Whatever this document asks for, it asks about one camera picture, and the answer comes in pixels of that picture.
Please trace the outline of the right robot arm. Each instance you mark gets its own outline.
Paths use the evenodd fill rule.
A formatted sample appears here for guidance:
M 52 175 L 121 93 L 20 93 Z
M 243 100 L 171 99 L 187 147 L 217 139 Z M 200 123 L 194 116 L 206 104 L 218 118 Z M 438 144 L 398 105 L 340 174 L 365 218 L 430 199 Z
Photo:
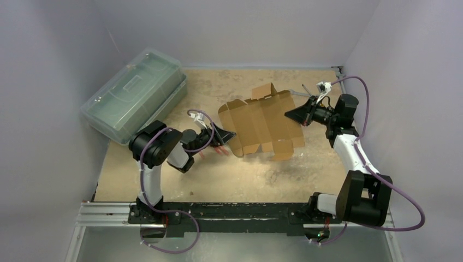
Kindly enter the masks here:
M 311 96 L 304 105 L 284 114 L 302 126 L 312 122 L 326 126 L 325 136 L 347 172 L 339 194 L 315 192 L 309 198 L 304 212 L 313 222 L 333 215 L 342 221 L 381 227 L 386 220 L 391 195 L 386 183 L 392 180 L 385 175 L 374 177 L 376 169 L 367 167 L 367 156 L 353 126 L 358 103 L 356 97 L 342 94 L 331 108 Z

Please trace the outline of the brown cardboard box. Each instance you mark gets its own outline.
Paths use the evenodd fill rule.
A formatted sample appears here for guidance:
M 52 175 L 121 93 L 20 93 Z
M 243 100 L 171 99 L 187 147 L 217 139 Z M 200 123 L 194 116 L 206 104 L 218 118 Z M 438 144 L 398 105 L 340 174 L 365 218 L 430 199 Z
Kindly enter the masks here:
M 272 161 L 289 160 L 305 146 L 301 124 L 284 114 L 295 109 L 289 90 L 277 91 L 273 83 L 252 90 L 251 98 L 221 105 L 218 116 L 225 130 L 234 132 L 228 145 L 237 157 L 258 151 L 272 152 Z

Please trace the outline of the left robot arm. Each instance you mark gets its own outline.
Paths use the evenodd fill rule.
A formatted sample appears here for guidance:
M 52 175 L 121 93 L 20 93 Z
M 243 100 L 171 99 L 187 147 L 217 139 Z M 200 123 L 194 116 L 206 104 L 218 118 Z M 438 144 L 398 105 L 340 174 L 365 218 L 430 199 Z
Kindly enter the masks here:
M 163 215 L 161 167 L 164 162 L 181 173 L 194 164 L 194 155 L 207 147 L 225 153 L 223 146 L 236 133 L 220 128 L 215 123 L 204 125 L 200 132 L 186 129 L 180 132 L 161 121 L 154 121 L 138 131 L 129 142 L 129 150 L 140 168 L 140 193 L 136 207 L 149 223 L 157 223 Z

